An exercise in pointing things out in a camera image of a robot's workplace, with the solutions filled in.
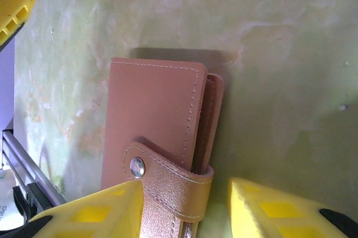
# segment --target metal rail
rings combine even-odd
[[[25,187],[28,184],[25,180],[28,178],[30,183],[37,182],[53,206],[66,203],[63,196],[58,193],[51,181],[41,171],[15,136],[8,130],[2,133],[3,157],[18,178],[20,185]]]

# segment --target marble wall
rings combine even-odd
[[[358,0],[37,0],[16,38],[15,135],[67,200],[100,188],[111,57],[226,81],[200,237],[230,237],[227,179],[358,220]]]

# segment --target metal snap button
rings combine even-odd
[[[141,158],[132,158],[129,164],[129,169],[135,178],[141,178],[145,173],[145,165]]]

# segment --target wallet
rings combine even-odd
[[[112,59],[101,189],[142,182],[140,237],[196,236],[223,92],[201,63]]]

